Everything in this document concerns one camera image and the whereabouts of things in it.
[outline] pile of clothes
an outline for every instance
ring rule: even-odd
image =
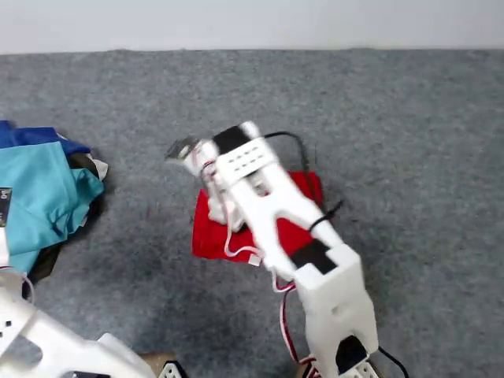
[[[6,227],[9,264],[30,273],[50,256],[40,273],[48,275],[61,243],[98,203],[108,167],[89,147],[54,128],[15,128],[0,120],[0,187],[13,189]]]

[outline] red fabric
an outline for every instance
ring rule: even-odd
[[[301,192],[306,197],[313,199],[303,172],[289,172],[289,174]],[[313,189],[317,197],[316,202],[321,203],[321,180],[313,172],[309,173],[309,177],[313,183]],[[224,244],[228,234],[227,226],[210,220],[208,212],[208,196],[205,191],[201,190],[196,202],[195,226],[192,234],[193,255],[199,258],[224,258],[235,262],[248,262],[251,255],[249,251],[243,251],[234,258],[229,258],[225,255]],[[276,226],[278,228],[280,245],[289,255],[312,240],[311,235],[306,230],[291,223],[289,220],[280,218],[277,220]],[[238,250],[242,246],[255,246],[252,233],[247,227],[240,232],[233,232],[231,242],[229,243],[231,251]]]

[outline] black wire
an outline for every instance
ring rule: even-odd
[[[329,221],[330,219],[332,219],[332,217],[334,217],[334,214],[336,214],[336,212],[341,209],[341,206],[343,206],[343,200],[340,199],[338,201],[338,203],[336,203],[334,205],[334,207],[332,207],[332,209],[330,209],[324,216],[318,218],[317,220],[315,220],[311,226],[309,226],[308,228],[308,232],[311,232],[315,226],[317,226],[320,222],[323,222],[323,221]]]
[[[404,374],[404,378],[410,378],[410,375],[408,374],[408,371],[406,370],[406,368],[404,367],[404,365],[400,362],[400,360],[398,360],[397,358],[395,358],[393,355],[391,355],[390,353],[388,353],[384,348],[382,348],[381,346],[378,346],[378,350],[386,357],[388,358],[389,360],[391,360],[392,362],[394,362],[402,371],[402,374]]]
[[[298,144],[299,148],[299,153],[301,155],[301,166],[302,166],[302,172],[305,177],[306,183],[308,184],[309,191],[313,197],[314,201],[317,201],[317,196],[315,193],[315,187],[313,185],[313,181],[311,180],[311,177],[309,176],[309,160],[308,160],[308,155],[306,153],[306,148],[304,143],[302,142],[302,139],[299,137],[299,135],[294,134],[293,132],[270,132],[269,134],[264,135],[265,138],[273,138],[275,136],[290,136],[293,138],[296,143]],[[325,213],[325,204],[323,201],[319,204],[319,206],[322,209],[322,213]]]

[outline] carpet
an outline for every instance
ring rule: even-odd
[[[174,351],[193,377],[294,374],[268,273],[191,256],[199,183],[164,159],[175,139],[253,120],[298,133],[327,203],[345,199],[334,225],[411,376],[504,369],[504,52],[1,56],[0,88],[0,118],[54,126],[110,164],[103,214],[37,285],[82,336]],[[299,167],[291,141],[272,144]],[[288,320],[303,354],[295,299]]]

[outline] white cloth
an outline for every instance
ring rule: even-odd
[[[104,161],[93,158],[91,154],[86,154],[86,156],[91,161],[93,161],[94,165],[96,165],[96,170],[98,171],[98,178],[100,179],[100,181],[103,181],[103,179],[105,179],[105,177],[107,176],[107,172],[109,171],[109,165]]]

